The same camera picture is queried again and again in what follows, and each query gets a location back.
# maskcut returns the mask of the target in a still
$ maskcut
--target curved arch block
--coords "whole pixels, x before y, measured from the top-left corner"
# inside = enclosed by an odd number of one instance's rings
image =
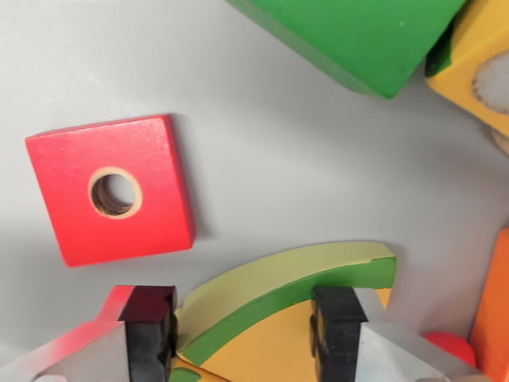
[[[178,354],[228,380],[316,379],[309,346],[317,285],[390,288],[396,258],[383,244],[317,244],[229,271],[178,312]]]

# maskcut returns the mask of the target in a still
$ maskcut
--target hole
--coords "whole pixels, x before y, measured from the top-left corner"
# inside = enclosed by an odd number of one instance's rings
[[[485,107],[509,114],[509,51],[484,62],[476,73],[472,87]]]
[[[121,216],[137,203],[133,183],[119,173],[100,174],[91,187],[95,208],[104,215]]]

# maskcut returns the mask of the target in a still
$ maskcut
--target wooden toy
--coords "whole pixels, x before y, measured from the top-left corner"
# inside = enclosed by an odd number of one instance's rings
[[[389,288],[395,268],[394,255],[373,242],[318,244],[258,259],[186,298],[177,311],[177,354],[235,382],[316,380],[313,287]]]
[[[474,349],[463,338],[447,332],[426,333],[423,337],[440,349],[458,357],[465,364],[469,364],[473,368],[477,366]]]
[[[428,84],[509,135],[509,2],[472,0],[428,56]]]
[[[361,325],[356,382],[488,382],[489,377],[408,329]]]
[[[127,382],[123,322],[87,322],[0,368],[2,382]]]
[[[116,286],[108,296],[96,320],[125,322],[130,382],[168,381],[176,300],[174,286]]]
[[[197,368],[178,357],[173,359],[169,382],[228,382],[219,376]]]
[[[378,296],[372,289],[315,286],[313,306],[318,380],[355,382],[360,324],[385,316]]]
[[[479,368],[495,382],[509,380],[509,229],[497,239],[470,337]]]
[[[167,115],[73,127],[26,139],[62,257],[70,267],[180,251],[194,227]],[[123,204],[107,189],[132,184]]]
[[[228,0],[347,88],[395,96],[464,0]]]

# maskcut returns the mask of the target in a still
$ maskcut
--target yellow wooden piece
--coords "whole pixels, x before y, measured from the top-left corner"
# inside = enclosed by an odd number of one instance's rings
[[[182,349],[241,306],[297,279],[387,257],[394,255],[383,244],[374,242],[317,244],[267,256],[226,272],[185,299],[178,311],[178,348]],[[231,288],[235,286],[242,287],[232,294]]]
[[[387,307],[390,289],[376,290]],[[311,354],[311,300],[272,314],[229,341],[201,368],[234,382],[313,382],[317,380]]]
[[[225,380],[220,376],[216,376],[207,370],[197,368],[196,366],[189,364],[178,357],[173,358],[172,368],[188,368],[189,370],[193,370],[194,372],[200,374],[200,382],[229,382],[228,380]]]
[[[508,0],[472,0],[456,20],[451,65],[428,78],[435,92],[505,135],[509,135],[509,115],[486,107],[472,83],[482,64],[509,49],[508,15]]]
[[[390,300],[390,293],[392,292],[391,288],[383,288],[383,289],[375,289],[376,294],[379,296],[380,303],[383,306],[383,309],[387,309]]]

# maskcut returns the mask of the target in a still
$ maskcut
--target yellow curved block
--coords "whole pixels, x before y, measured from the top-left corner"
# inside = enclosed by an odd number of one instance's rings
[[[207,370],[203,370],[202,368],[197,368],[196,366],[194,366],[192,364],[188,364],[187,362],[181,360],[180,358],[175,357],[175,358],[173,358],[173,361],[172,361],[172,369],[177,369],[177,368],[184,368],[184,369],[191,370],[191,371],[195,372],[196,374],[199,375],[197,377],[199,382],[229,382],[228,380],[225,380],[225,379],[221,378],[220,376],[216,376],[216,375],[208,372]],[[171,375],[170,375],[169,382],[173,382]]]
[[[487,61],[509,49],[508,15],[508,0],[472,0],[457,16],[451,36],[442,38],[440,58],[428,59],[428,66],[441,67],[428,74],[435,92],[505,135],[509,135],[509,114],[483,102],[474,84]]]
[[[234,382],[313,382],[311,301],[272,314],[228,342],[201,365]]]

